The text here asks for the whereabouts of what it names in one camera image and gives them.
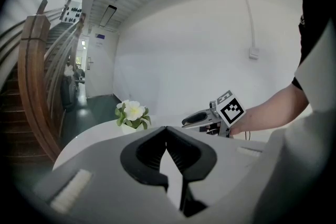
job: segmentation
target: white device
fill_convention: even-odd
[[[246,113],[242,104],[230,90],[217,98],[216,110],[228,127],[235,124]]]

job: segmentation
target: black shirt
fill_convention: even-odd
[[[301,33],[300,64],[305,60],[322,35],[333,13],[332,0],[303,0],[302,9],[303,15],[299,25]],[[292,84],[302,90],[296,78],[293,79]]]

